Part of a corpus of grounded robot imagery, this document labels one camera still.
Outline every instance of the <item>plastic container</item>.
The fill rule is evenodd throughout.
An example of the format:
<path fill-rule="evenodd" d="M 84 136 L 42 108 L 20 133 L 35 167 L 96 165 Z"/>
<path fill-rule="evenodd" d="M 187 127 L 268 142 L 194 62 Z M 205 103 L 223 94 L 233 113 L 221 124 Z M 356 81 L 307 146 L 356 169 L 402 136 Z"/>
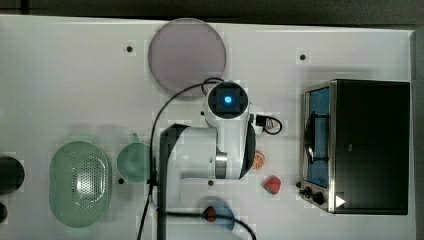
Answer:
<path fill-rule="evenodd" d="M 50 208 L 63 224 L 88 227 L 106 212 L 112 194 L 112 169 L 94 145 L 75 141 L 61 147 L 50 164 Z"/>

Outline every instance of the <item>white table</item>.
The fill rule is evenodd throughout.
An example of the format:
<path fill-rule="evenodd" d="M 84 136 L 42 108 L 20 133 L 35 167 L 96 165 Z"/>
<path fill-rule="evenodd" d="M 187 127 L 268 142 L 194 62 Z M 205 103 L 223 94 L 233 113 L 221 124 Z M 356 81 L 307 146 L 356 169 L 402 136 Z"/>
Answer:
<path fill-rule="evenodd" d="M 0 16 L 0 152 L 22 161 L 26 171 L 19 191 L 0 197 L 9 210 L 0 224 L 2 240 L 135 239 L 147 192 L 143 184 L 116 184 L 116 156 L 131 132 L 148 134 L 167 100 L 147 65 L 150 40 L 164 23 Z M 225 79 L 241 80 L 252 102 L 281 119 L 285 129 L 278 136 L 258 137 L 257 149 L 266 155 L 261 170 L 251 170 L 240 182 L 217 181 L 223 191 L 190 181 L 183 191 L 197 184 L 205 196 L 224 197 L 260 240 L 415 239 L 412 158 L 407 216 L 329 215 L 301 200 L 294 187 L 301 178 L 302 88 L 335 78 L 410 81 L 411 31 L 212 26 L 228 52 Z M 128 44 L 132 53 L 126 52 Z M 204 126 L 200 103 L 175 102 L 160 127 L 173 122 Z M 51 213 L 49 164 L 60 146 L 84 136 L 112 160 L 114 185 L 105 216 L 76 231 Z M 271 174 L 283 182 L 277 196 L 260 187 Z M 143 239 L 151 239 L 151 229 L 150 213 Z"/>

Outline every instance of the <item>teal cup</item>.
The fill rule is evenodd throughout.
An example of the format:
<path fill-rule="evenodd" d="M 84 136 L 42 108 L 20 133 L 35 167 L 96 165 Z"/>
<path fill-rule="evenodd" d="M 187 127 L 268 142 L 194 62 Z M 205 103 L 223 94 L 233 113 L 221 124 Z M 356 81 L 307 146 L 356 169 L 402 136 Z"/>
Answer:
<path fill-rule="evenodd" d="M 141 143 L 135 133 L 132 141 L 118 155 L 118 172 L 128 182 L 141 183 L 150 178 L 150 147 Z"/>

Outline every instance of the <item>red object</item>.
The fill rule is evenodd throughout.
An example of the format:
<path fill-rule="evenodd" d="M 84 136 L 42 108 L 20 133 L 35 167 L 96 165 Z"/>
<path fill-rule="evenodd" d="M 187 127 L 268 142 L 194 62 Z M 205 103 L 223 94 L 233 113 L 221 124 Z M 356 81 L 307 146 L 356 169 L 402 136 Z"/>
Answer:
<path fill-rule="evenodd" d="M 272 195 L 280 191 L 281 180 L 276 176 L 269 177 L 264 183 L 264 189 Z"/>
<path fill-rule="evenodd" d="M 204 218 L 206 219 L 206 221 L 208 221 L 208 222 L 215 222 L 215 220 L 216 220 L 216 217 L 215 217 L 215 215 L 216 215 L 215 208 L 208 207 L 203 212 L 203 214 L 204 214 Z"/>

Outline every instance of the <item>green bowl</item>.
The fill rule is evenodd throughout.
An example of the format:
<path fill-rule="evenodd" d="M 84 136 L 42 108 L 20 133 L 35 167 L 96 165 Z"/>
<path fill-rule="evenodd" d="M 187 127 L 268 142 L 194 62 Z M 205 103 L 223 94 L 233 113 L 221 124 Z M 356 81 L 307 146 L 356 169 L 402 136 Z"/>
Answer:
<path fill-rule="evenodd" d="M 97 222 L 109 205 L 112 169 L 94 145 L 75 141 L 61 147 L 50 163 L 50 208 L 63 224 L 73 228 Z"/>
<path fill-rule="evenodd" d="M 118 172 L 129 182 L 144 182 L 150 177 L 150 147 L 144 143 L 131 143 L 118 155 Z"/>

